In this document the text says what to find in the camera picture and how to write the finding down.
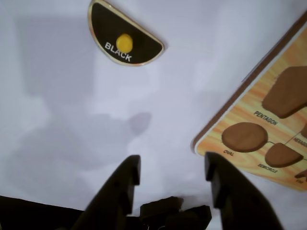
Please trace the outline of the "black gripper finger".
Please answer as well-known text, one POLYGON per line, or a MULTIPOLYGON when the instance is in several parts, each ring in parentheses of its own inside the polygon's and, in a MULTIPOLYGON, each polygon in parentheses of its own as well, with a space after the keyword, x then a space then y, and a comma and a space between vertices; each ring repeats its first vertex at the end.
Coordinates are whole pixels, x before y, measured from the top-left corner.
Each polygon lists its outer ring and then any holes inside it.
POLYGON ((266 197, 230 161, 218 153, 206 152, 204 165, 222 229, 283 229, 266 197))
POLYGON ((73 230, 123 230, 132 213, 134 188, 140 184, 141 157, 127 157, 74 223, 73 230))

